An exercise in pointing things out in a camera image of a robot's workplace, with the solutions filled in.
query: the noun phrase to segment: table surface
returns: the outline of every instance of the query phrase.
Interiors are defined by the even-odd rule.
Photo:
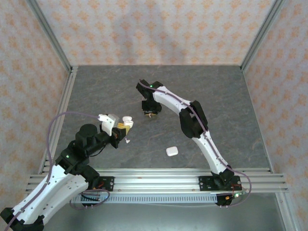
[[[213,141],[233,167],[269,167],[256,116],[238,66],[80,66],[68,111],[131,116],[133,128],[118,149],[108,145],[90,160],[94,168],[203,168],[209,165],[198,146],[180,129],[178,115],[163,106],[149,118],[143,114],[139,79],[160,81],[170,91],[203,107]],[[56,155],[75,139],[79,128],[98,121],[66,115]],[[168,157],[166,148],[179,154]]]

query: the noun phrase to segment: patterned wallpaper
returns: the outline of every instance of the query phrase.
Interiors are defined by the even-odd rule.
[[[38,0],[72,65],[240,65],[274,0]]]
[[[276,172],[308,227],[308,2],[287,0],[245,73]]]
[[[24,0],[0,4],[0,210],[37,174],[67,73]],[[0,230],[4,229],[0,219]]]

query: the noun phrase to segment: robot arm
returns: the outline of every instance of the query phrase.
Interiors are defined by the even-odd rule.
[[[21,212],[11,225],[14,231],[42,231],[44,224],[73,197],[86,189],[100,188],[102,179],[99,173],[88,165],[89,157],[109,143],[118,148],[119,142],[131,127],[119,123],[119,118],[112,114],[99,115],[98,120],[102,122],[100,133],[93,124],[83,125],[77,132],[76,139],[70,142],[56,159],[50,180],[47,181],[46,176],[26,199],[14,208],[5,208],[1,212],[1,217],[7,223]],[[47,185],[41,194],[21,211],[44,184]]]
[[[207,119],[200,103],[198,101],[190,102],[180,98],[170,92],[160,82],[155,82],[150,85],[145,80],[141,80],[136,88],[146,99],[142,101],[142,109],[145,114],[158,114],[162,109],[160,104],[163,104],[180,117],[183,133],[192,139],[201,149],[210,165],[215,183],[221,187],[228,184],[234,176],[234,172],[226,168],[226,166],[230,166],[222,158],[210,136]],[[206,130],[205,132],[192,109],[198,115],[200,122]]]

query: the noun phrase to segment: white object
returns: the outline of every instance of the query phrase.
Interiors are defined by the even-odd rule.
[[[116,127],[119,122],[119,117],[114,114],[109,115],[98,115],[98,120],[102,122],[102,130],[105,131],[108,136],[112,135],[112,128]]]
[[[166,149],[167,156],[174,156],[179,154],[178,148],[176,146],[170,147]]]
[[[124,126],[129,126],[130,128],[133,127],[134,121],[132,121],[132,117],[131,116],[124,116],[122,118],[122,120],[124,122]]]

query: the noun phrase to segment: purple cable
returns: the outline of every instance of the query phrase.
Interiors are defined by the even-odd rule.
[[[97,207],[97,206],[100,206],[101,204],[103,204],[105,201],[108,200],[108,198],[110,197],[110,192],[106,189],[89,189],[89,190],[85,190],[84,192],[81,193],[81,195],[92,195],[92,194],[87,194],[87,192],[106,192],[108,193],[108,196],[102,200],[101,202],[97,203],[96,205],[91,205],[91,208],[94,208],[94,207]],[[69,205],[75,209],[75,210],[84,210],[84,209],[87,209],[88,207],[85,206],[85,207],[76,207],[75,205],[73,205],[72,203],[72,200],[69,201]]]
[[[175,95],[173,95],[173,94],[171,94],[171,93],[169,93],[169,92],[165,92],[165,91],[163,91],[163,90],[159,90],[159,89],[155,89],[155,88],[151,88],[151,87],[145,86],[143,83],[141,83],[141,81],[139,81],[139,84],[140,84],[141,86],[143,86],[144,88],[147,88],[147,89],[150,89],[150,90],[154,90],[154,91],[157,91],[157,92],[160,92],[160,93],[164,93],[164,94],[170,95],[172,98],[176,99],[178,102],[180,102],[180,103],[182,103],[183,105],[187,106],[187,107],[192,111],[192,113],[194,114],[194,116],[197,118],[197,120],[198,120],[198,122],[199,122],[199,124],[200,124],[200,126],[201,126],[201,128],[202,128],[202,130],[203,130],[203,132],[204,132],[204,133],[203,133],[204,138],[209,142],[209,144],[211,144],[211,143],[210,143],[210,140],[209,140],[208,137],[205,135],[205,133],[207,132],[206,128],[205,128],[204,125],[202,124],[201,119],[199,118],[199,116],[197,115],[197,113],[194,111],[194,109],[193,109],[190,105],[186,104],[186,103],[183,102],[181,99],[179,99],[178,97],[176,97]],[[232,172],[234,172],[234,173],[243,175],[244,177],[247,178],[248,183],[249,183],[249,192],[248,192],[247,197],[246,197],[244,200],[240,201],[239,203],[236,203],[236,204],[234,204],[234,205],[228,205],[228,206],[225,206],[225,207],[233,207],[233,206],[240,205],[241,203],[243,203],[244,201],[246,201],[246,200],[248,199],[248,197],[250,196],[250,193],[251,193],[251,190],[252,190],[252,183],[251,183],[251,180],[250,180],[250,178],[249,178],[245,173],[239,172],[239,171],[237,171],[237,170],[233,170],[232,168],[230,168],[229,166],[227,166],[227,165],[219,158],[219,156],[218,156],[218,154],[216,153],[215,149],[213,149],[213,151],[214,151],[214,154],[215,154],[217,160],[219,160],[219,161],[221,162],[221,164],[222,164],[224,167],[226,167],[228,170],[230,170],[230,171],[232,171]]]
[[[66,114],[75,114],[75,115],[84,115],[84,116],[87,116],[87,117],[91,117],[91,118],[95,118],[95,119],[98,119],[99,117],[98,116],[94,116],[94,115],[89,115],[89,114],[86,114],[86,113],[81,113],[81,112],[72,112],[72,111],[67,111],[67,112],[62,112],[60,114],[58,114],[57,116],[55,116],[51,122],[49,123],[48,125],[48,132],[47,132],[47,138],[46,138],[46,148],[47,148],[47,155],[48,155],[48,159],[49,159],[49,164],[50,164],[50,169],[49,169],[49,172],[48,172],[48,175],[47,175],[47,179],[46,179],[46,182],[45,184],[43,185],[43,187],[38,191],[38,193],[25,205],[23,206],[20,210],[21,211],[24,211],[35,199],[38,198],[38,196],[43,192],[43,190],[46,188],[50,178],[51,178],[51,171],[52,171],[52,160],[51,160],[51,153],[50,153],[50,147],[49,147],[49,135],[50,135],[50,131],[51,131],[51,127],[52,127],[52,124],[54,123],[54,121],[63,116],[63,115],[66,115]],[[12,225],[12,223],[16,220],[16,218],[21,214],[21,212],[19,211],[18,213],[16,213],[16,215],[10,220],[10,222],[8,223],[8,225],[6,226],[6,228],[4,229],[4,231],[7,231],[9,230],[10,226]]]

